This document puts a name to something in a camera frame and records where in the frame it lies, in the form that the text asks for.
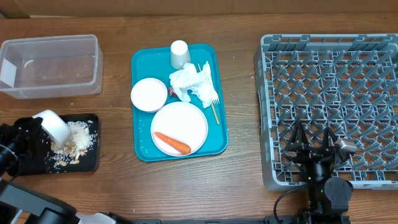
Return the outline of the white bowl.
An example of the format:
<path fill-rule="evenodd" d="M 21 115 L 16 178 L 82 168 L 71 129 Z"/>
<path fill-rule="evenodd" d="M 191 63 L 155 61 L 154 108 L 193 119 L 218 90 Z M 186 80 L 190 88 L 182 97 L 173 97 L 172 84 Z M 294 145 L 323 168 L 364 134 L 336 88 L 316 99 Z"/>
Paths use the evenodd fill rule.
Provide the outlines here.
<path fill-rule="evenodd" d="M 165 105 L 168 90 L 165 84 L 156 78 L 144 78 L 131 90 L 132 104 L 139 110 L 153 113 Z"/>
<path fill-rule="evenodd" d="M 70 139 L 72 132 L 68 125 L 52 110 L 45 110 L 33 115 L 42 118 L 42 128 L 53 139 L 57 146 L 64 146 Z"/>

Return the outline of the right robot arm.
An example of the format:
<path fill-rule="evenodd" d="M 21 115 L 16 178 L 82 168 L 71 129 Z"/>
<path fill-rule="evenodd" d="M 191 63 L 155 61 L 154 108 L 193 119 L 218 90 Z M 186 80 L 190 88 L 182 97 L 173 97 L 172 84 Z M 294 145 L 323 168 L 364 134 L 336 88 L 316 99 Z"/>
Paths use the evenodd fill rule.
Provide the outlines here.
<path fill-rule="evenodd" d="M 300 165 L 304 185 L 295 187 L 286 194 L 299 189 L 308 190 L 308 209 L 300 211 L 291 223 L 349 223 L 343 214 L 349 209 L 353 193 L 350 181 L 334 177 L 336 167 L 345 163 L 358 148 L 351 139 L 338 138 L 331 128 L 325 128 L 320 147 L 313 147 L 305 134 L 301 121 L 295 122 L 293 134 L 285 151 L 294 152 L 286 158 Z"/>

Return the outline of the white round plate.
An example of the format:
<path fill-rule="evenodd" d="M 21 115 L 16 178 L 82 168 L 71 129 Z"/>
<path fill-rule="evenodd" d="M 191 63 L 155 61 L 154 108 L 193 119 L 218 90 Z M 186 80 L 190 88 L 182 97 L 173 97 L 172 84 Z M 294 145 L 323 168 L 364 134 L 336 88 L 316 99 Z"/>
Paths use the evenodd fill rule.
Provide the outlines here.
<path fill-rule="evenodd" d="M 158 137 L 160 132 L 184 142 L 191 147 L 191 153 L 184 155 L 169 146 Z M 165 154 L 172 157 L 188 157 L 204 145 L 208 136 L 207 118 L 197 106 L 186 102 L 173 102 L 156 112 L 150 127 L 154 144 Z"/>

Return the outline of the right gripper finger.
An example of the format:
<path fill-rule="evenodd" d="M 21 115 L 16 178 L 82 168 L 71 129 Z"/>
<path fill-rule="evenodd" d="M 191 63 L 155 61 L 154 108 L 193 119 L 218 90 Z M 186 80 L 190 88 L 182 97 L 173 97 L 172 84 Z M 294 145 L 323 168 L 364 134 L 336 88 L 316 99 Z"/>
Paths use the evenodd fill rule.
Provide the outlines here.
<path fill-rule="evenodd" d="M 330 142 L 329 140 L 331 139 L 332 144 L 334 144 L 338 138 L 334 134 L 334 132 L 331 130 L 330 127 L 327 127 L 324 129 L 323 133 L 323 141 L 322 141 L 322 149 L 324 151 L 330 151 Z"/>
<path fill-rule="evenodd" d="M 290 139 L 287 141 L 285 150 L 286 151 L 309 151 L 309 147 L 310 147 L 309 141 L 305 134 L 305 130 L 302 125 L 302 122 L 297 120 L 294 123 L 294 130 L 293 130 L 293 133 L 292 133 Z"/>

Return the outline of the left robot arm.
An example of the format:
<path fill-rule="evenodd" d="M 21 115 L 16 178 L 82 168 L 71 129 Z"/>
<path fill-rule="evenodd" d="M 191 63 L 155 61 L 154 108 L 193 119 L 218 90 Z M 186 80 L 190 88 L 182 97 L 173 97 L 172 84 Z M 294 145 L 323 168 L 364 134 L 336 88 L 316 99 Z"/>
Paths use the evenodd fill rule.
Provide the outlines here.
<path fill-rule="evenodd" d="M 43 118 L 20 118 L 10 126 L 1 125 L 1 174 L 18 176 L 25 158 L 34 155 L 42 132 Z M 55 197 L 42 194 L 1 180 L 1 223 L 12 223 L 21 212 L 29 213 L 26 223 L 130 223 L 115 213 L 82 215 L 72 205 Z"/>

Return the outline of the orange carrot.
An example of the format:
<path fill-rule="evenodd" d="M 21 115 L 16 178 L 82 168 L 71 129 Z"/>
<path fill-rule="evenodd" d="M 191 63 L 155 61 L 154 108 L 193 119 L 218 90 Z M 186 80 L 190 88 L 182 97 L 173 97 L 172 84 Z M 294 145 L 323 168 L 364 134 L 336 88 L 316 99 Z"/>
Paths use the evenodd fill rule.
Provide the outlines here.
<path fill-rule="evenodd" d="M 178 152 L 187 155 L 191 153 L 191 147 L 188 144 L 185 144 L 184 142 L 181 142 L 179 140 L 176 140 L 174 138 L 171 138 L 167 135 L 164 135 L 160 132 L 155 132 L 154 133 L 156 137 L 158 137 L 160 140 L 168 144 L 169 146 L 173 147 L 176 149 Z"/>

